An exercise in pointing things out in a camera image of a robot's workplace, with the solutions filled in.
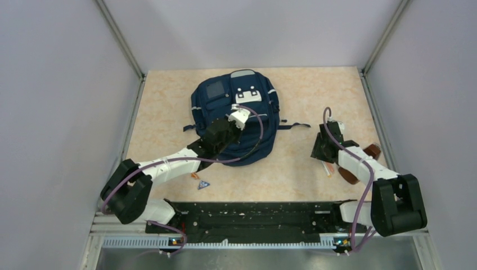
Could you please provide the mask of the white yellow marker pen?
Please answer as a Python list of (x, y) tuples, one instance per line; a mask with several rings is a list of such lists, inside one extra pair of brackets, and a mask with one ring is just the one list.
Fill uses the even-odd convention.
[(322, 165), (323, 165), (323, 168), (324, 168), (324, 170), (325, 170), (325, 172), (326, 172), (326, 175), (327, 175), (329, 178), (331, 178), (332, 175), (334, 174), (334, 168), (333, 168), (332, 164), (323, 161), (323, 162), (322, 162)]

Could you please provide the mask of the navy blue student backpack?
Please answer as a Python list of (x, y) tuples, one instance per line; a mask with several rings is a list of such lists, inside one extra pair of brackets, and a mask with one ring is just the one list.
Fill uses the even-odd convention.
[(218, 155), (230, 167), (243, 167), (266, 158), (272, 152), (277, 132), (297, 126), (280, 118), (277, 91), (266, 76), (251, 69), (201, 82), (191, 95), (191, 112), (194, 123), (183, 127), (183, 131), (193, 129), (198, 136), (204, 136), (213, 121), (224, 119), (241, 133)]

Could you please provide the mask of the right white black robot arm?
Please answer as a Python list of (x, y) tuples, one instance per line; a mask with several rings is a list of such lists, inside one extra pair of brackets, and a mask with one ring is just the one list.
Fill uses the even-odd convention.
[(372, 226), (379, 235), (391, 236), (428, 225), (418, 179), (381, 165), (352, 140), (344, 140), (336, 121), (320, 124), (311, 156), (336, 164), (345, 179), (355, 178), (372, 193), (371, 201), (341, 202), (330, 216), (331, 227), (346, 231), (353, 223)]

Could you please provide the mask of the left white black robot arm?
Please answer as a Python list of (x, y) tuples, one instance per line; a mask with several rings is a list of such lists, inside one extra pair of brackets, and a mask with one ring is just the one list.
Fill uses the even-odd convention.
[(219, 163), (218, 156), (239, 140), (244, 127), (243, 121), (216, 119), (203, 136), (175, 154), (142, 163), (121, 161), (101, 190), (101, 211), (112, 213), (122, 224), (152, 220), (159, 221), (166, 232), (176, 231), (181, 223), (179, 215), (166, 200), (150, 198), (151, 190)]

